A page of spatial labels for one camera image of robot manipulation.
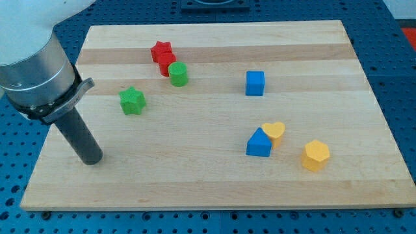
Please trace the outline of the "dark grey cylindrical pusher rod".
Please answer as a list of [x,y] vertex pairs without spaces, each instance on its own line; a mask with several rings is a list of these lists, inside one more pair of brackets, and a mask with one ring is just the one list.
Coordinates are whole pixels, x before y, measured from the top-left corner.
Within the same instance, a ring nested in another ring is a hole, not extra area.
[[58,130],[86,165],[94,165],[103,157],[103,151],[76,108],[55,121]]

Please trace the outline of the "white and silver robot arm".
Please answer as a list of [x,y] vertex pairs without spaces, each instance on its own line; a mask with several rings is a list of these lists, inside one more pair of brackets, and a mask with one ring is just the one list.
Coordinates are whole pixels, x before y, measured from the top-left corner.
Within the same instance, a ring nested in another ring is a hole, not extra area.
[[82,79],[53,31],[93,0],[1,2],[1,89],[22,115],[54,124],[84,164],[103,152],[76,104],[94,86]]

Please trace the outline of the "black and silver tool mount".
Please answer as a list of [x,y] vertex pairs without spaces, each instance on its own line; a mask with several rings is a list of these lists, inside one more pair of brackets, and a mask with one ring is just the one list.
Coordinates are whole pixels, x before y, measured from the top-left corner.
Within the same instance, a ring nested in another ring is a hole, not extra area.
[[79,72],[74,64],[71,64],[75,79],[69,89],[51,104],[37,105],[32,109],[18,104],[7,94],[6,98],[10,104],[20,112],[28,120],[40,120],[46,125],[50,125],[63,117],[66,113],[75,108],[75,105],[81,98],[94,86],[94,81],[91,77],[82,80]]

